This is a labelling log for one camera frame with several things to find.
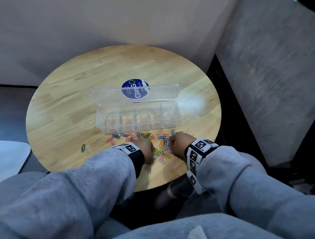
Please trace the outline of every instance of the clear plastic lid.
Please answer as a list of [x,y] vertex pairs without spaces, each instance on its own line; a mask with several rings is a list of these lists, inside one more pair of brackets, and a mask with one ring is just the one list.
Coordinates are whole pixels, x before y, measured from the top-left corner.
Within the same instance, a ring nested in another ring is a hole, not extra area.
[[137,102],[162,102],[177,98],[180,85],[153,85],[124,88],[101,88],[91,90],[93,101],[101,106]]

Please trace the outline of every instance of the blue circular label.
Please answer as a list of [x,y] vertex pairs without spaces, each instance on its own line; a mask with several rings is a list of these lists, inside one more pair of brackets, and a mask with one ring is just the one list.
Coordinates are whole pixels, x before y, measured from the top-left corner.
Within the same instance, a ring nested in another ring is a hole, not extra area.
[[[133,87],[143,86],[143,88],[132,89]],[[141,99],[145,97],[148,93],[150,88],[148,87],[149,84],[141,79],[130,79],[125,81],[121,88],[127,87],[127,90],[121,90],[121,92],[130,99]]]

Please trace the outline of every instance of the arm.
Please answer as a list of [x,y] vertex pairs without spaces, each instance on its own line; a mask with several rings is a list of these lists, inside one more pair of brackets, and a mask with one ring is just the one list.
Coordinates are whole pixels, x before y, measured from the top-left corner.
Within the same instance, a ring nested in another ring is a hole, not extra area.
[[221,146],[200,164],[199,183],[214,191],[226,213],[227,205],[245,221],[284,238],[313,238],[315,198],[250,167],[232,147]]
[[91,238],[113,206],[133,192],[133,162],[108,149],[81,168],[53,172],[0,215],[5,238]]

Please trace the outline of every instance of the table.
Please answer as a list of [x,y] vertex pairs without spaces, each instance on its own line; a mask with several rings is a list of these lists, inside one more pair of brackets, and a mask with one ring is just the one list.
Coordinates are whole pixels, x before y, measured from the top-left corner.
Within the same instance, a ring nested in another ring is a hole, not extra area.
[[[189,60],[173,52],[151,46],[119,45],[77,56],[54,70],[38,87],[26,115],[29,144],[39,162],[50,171],[80,167],[87,159],[111,147],[95,126],[99,108],[90,95],[92,87],[121,87],[129,79],[143,79],[149,85],[180,84],[175,99],[181,119],[175,131],[196,138],[215,140],[221,123],[219,96],[206,74]],[[171,133],[172,128],[151,130]],[[96,138],[99,142],[93,145]],[[124,143],[125,138],[114,140]],[[160,140],[152,141],[158,148]],[[85,144],[90,154],[81,152]],[[175,169],[171,170],[175,159]],[[168,183],[187,172],[185,162],[172,155],[156,161],[151,173],[143,167],[135,191]]]

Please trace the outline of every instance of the plastic organizer box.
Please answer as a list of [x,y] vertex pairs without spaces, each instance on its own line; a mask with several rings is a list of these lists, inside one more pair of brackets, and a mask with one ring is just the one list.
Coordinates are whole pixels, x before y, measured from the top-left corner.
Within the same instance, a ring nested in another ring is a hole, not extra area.
[[[127,97],[144,91],[143,98]],[[96,126],[106,135],[175,127],[181,114],[173,99],[179,92],[178,84],[91,90],[93,101],[102,106]]]

